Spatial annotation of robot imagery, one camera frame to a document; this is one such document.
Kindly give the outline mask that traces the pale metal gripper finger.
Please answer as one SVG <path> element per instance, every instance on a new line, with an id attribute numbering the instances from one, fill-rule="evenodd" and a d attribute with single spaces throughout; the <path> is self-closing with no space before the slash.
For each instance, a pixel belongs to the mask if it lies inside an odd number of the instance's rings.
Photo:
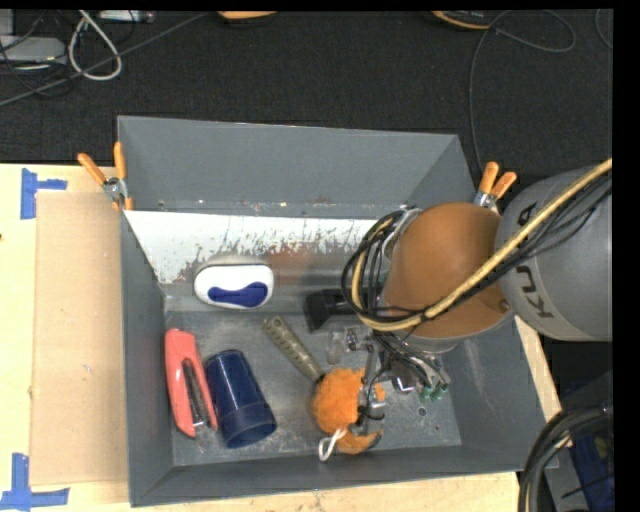
<path id="1" fill-rule="evenodd" d="M 356 420 L 349 425 L 349 431 L 354 436 L 369 436 L 379 434 L 383 428 L 386 415 L 386 403 L 373 401 L 357 407 Z"/>
<path id="2" fill-rule="evenodd" d="M 326 350 L 327 363 L 332 366 L 337 365 L 347 352 L 356 350 L 358 344 L 359 338 L 354 328 L 332 331 Z"/>

